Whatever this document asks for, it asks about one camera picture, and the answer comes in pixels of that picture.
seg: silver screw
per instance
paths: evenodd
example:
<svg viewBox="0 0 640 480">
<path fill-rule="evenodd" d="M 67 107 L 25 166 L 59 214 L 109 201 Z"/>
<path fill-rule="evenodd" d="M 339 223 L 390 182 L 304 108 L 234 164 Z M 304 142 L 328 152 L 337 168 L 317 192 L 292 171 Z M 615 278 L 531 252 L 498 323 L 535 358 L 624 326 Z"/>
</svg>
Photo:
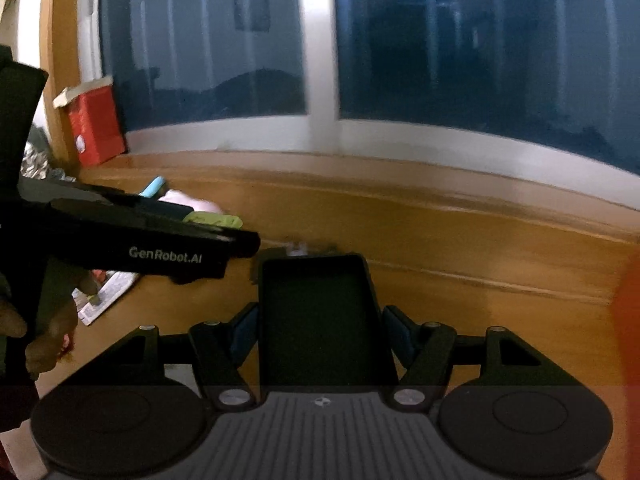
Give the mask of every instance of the silver screw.
<svg viewBox="0 0 640 480">
<path fill-rule="evenodd" d="M 424 399 L 424 393 L 412 388 L 405 388 L 394 393 L 395 402 L 401 406 L 417 406 L 421 402 L 424 402 Z"/>
<path fill-rule="evenodd" d="M 249 392 L 246 390 L 233 388 L 219 394 L 218 399 L 225 406 L 242 406 L 251 400 L 251 395 L 249 395 Z"/>
</svg>

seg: window pane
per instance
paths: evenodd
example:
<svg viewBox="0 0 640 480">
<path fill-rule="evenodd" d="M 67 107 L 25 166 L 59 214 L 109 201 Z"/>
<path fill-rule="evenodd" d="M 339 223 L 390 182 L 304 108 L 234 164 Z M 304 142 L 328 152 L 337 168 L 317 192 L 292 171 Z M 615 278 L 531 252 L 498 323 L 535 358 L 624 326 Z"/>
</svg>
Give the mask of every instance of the window pane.
<svg viewBox="0 0 640 480">
<path fill-rule="evenodd" d="M 336 0 L 341 115 L 640 173 L 640 0 Z"/>
<path fill-rule="evenodd" d="M 304 114 L 298 0 L 100 0 L 127 131 Z"/>
</svg>

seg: window frame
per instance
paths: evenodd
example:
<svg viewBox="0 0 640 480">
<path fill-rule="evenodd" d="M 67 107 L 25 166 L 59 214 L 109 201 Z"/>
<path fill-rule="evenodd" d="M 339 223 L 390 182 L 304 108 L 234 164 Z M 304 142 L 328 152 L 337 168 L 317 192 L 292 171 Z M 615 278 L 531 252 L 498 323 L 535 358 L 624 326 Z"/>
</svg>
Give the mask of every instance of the window frame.
<svg viewBox="0 0 640 480">
<path fill-rule="evenodd" d="M 102 77 L 99 0 L 78 2 L 82 81 Z M 410 160 L 529 180 L 640 209 L 640 177 L 541 144 L 428 124 L 340 118 L 335 0 L 300 0 L 306 116 L 158 126 L 126 134 L 130 153 L 270 151 Z"/>
</svg>

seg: human hand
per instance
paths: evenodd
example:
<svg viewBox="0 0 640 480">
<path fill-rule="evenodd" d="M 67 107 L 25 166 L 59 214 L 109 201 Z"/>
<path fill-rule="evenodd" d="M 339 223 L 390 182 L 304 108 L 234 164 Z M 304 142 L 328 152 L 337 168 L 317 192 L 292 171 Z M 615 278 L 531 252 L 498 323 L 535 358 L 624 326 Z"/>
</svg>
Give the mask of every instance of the human hand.
<svg viewBox="0 0 640 480">
<path fill-rule="evenodd" d="M 24 337 L 27 324 L 10 302 L 7 286 L 0 298 L 0 335 Z M 44 312 L 36 325 L 36 339 L 25 350 L 26 368 L 32 379 L 53 370 L 66 334 L 78 324 L 78 311 L 72 297 L 74 288 L 87 295 L 96 294 L 98 285 L 90 272 L 79 267 L 53 261 L 42 284 L 39 311 Z"/>
</svg>

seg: yellow-green object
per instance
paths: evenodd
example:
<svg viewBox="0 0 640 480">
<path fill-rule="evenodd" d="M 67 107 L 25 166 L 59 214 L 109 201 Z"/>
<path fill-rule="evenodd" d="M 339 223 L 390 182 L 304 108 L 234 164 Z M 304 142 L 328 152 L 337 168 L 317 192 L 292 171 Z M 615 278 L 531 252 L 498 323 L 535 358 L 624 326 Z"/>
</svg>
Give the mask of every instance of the yellow-green object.
<svg viewBox="0 0 640 480">
<path fill-rule="evenodd" d="M 195 224 L 214 225 L 216 227 L 231 227 L 239 229 L 242 227 L 242 220 L 237 216 L 223 215 L 222 213 L 208 213 L 205 211 L 194 211 L 184 217 L 183 222 L 193 222 Z"/>
</svg>

